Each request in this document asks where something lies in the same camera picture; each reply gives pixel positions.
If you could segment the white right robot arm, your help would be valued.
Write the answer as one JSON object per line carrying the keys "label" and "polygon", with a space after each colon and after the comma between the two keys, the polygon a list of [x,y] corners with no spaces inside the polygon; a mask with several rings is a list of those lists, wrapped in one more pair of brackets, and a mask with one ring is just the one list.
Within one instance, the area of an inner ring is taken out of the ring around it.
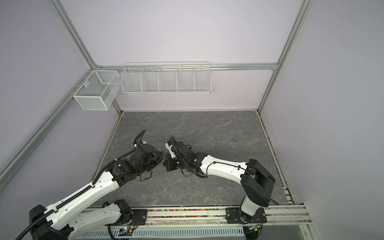
{"label": "white right robot arm", "polygon": [[215,158],[206,153],[194,153],[189,145],[171,136],[165,144],[167,150],[163,165],[168,172],[180,169],[199,178],[217,176],[240,184],[246,196],[240,207],[226,209],[229,224],[264,224],[267,222],[265,208],[271,199],[275,177],[257,160],[232,162]]}

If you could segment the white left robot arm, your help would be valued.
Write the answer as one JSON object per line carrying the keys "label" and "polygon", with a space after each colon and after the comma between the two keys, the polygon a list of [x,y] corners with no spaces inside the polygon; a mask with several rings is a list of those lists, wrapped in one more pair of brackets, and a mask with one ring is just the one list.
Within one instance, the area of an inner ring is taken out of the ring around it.
{"label": "white left robot arm", "polygon": [[106,164],[87,185],[54,204],[30,210],[30,224],[17,239],[31,234],[34,240],[72,240],[101,226],[130,225],[136,220],[125,200],[85,214],[83,210],[144,172],[152,172],[163,160],[163,151],[142,140],[144,133],[135,137],[132,150]]}

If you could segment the white mesh box basket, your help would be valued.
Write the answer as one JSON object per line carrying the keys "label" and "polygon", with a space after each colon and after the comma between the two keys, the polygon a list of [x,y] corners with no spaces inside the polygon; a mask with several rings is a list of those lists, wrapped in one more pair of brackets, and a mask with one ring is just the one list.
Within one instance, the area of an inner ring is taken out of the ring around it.
{"label": "white mesh box basket", "polygon": [[94,70],[74,93],[80,107],[86,111],[107,111],[121,88],[118,71]]}

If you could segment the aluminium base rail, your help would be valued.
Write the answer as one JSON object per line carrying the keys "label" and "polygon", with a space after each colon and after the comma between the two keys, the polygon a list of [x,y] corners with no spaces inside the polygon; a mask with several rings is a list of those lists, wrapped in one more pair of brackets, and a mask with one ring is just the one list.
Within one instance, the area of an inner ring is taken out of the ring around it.
{"label": "aluminium base rail", "polygon": [[129,231],[136,228],[174,227],[218,227],[218,226],[261,226],[261,225],[305,225],[312,221],[302,205],[282,205],[260,208],[255,216],[240,214],[235,206],[216,207],[167,207],[133,208],[123,215],[120,208],[112,204],[88,212],[71,212],[61,209],[47,218],[54,229],[66,226],[74,228],[75,234],[82,234],[97,228],[111,226],[113,230]]}

